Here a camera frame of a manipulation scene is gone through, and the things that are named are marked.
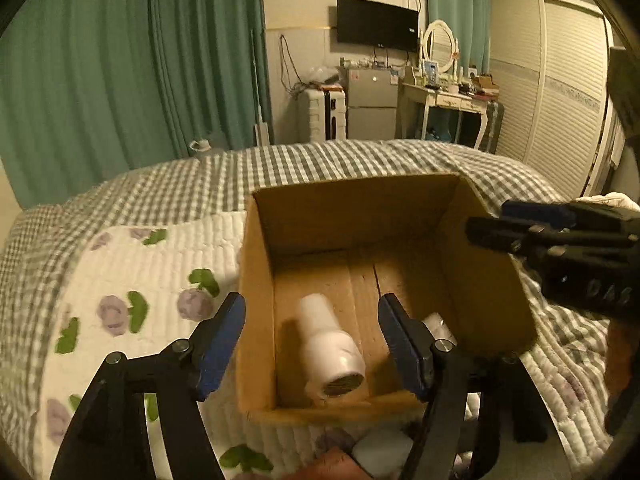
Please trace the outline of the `orange gloved hand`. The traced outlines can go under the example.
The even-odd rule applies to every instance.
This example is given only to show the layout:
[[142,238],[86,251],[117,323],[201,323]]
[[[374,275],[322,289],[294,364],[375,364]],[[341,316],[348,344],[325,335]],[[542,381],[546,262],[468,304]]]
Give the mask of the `orange gloved hand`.
[[606,343],[604,382],[610,396],[605,429],[615,436],[639,393],[639,326],[612,320]]

